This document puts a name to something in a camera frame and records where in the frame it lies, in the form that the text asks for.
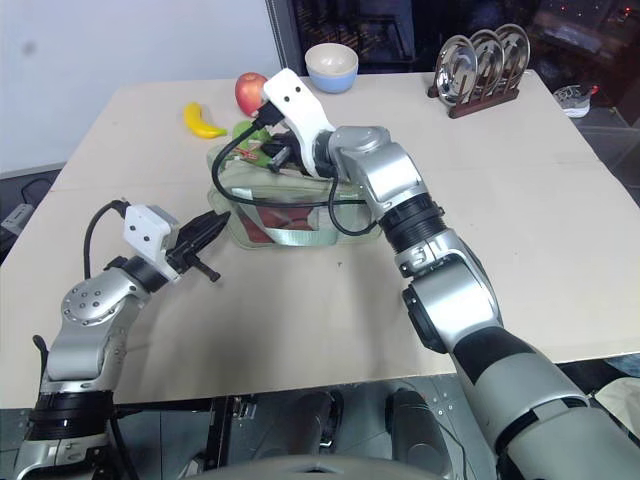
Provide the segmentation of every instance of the blue bowl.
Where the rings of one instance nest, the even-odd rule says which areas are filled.
[[[304,56],[311,82],[328,93],[349,90],[358,74],[358,55],[346,45],[321,43]]]

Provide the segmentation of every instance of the yellow banana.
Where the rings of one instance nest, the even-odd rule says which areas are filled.
[[[189,130],[200,138],[216,138],[227,134],[224,128],[209,125],[202,120],[202,107],[196,102],[184,107],[183,116]]]

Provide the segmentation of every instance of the clear plastic bag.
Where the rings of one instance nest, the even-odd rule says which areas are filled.
[[[209,168],[219,151],[219,147],[209,151]],[[324,179],[302,176],[295,171],[274,174],[239,158],[227,160],[220,182],[239,197],[286,203],[325,201],[331,188],[330,181]],[[208,198],[214,210],[232,212],[228,228],[235,242],[244,248],[361,243],[380,235],[379,227],[359,237],[343,235],[331,223],[327,207],[255,207],[230,202],[213,186]],[[336,191],[336,200],[360,198],[351,185],[340,185]],[[335,213],[349,230],[360,230],[372,221],[366,205],[336,205]]]

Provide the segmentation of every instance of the floor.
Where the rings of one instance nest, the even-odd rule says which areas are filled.
[[[344,398],[342,425],[337,436],[338,455],[391,459],[391,437],[385,429],[385,401],[399,388],[418,391],[444,425],[464,445],[467,478],[492,480],[494,457],[473,420],[456,375],[412,377],[390,381],[331,387]],[[256,396],[253,418],[234,419],[231,426],[229,464],[252,459],[275,420],[301,396],[320,389],[265,393]],[[27,410],[0,411],[0,478],[10,466],[24,435]],[[185,465],[203,451],[210,413],[207,411],[143,411],[120,421],[132,461],[144,480],[176,479]],[[452,480],[464,478],[461,448],[443,431],[453,464]]]
[[[49,191],[60,170],[0,180],[0,220],[9,216],[21,203],[37,207]],[[0,264],[9,254],[17,237],[0,228]]]
[[[614,108],[595,107],[572,121],[640,206],[640,130],[630,128]]]

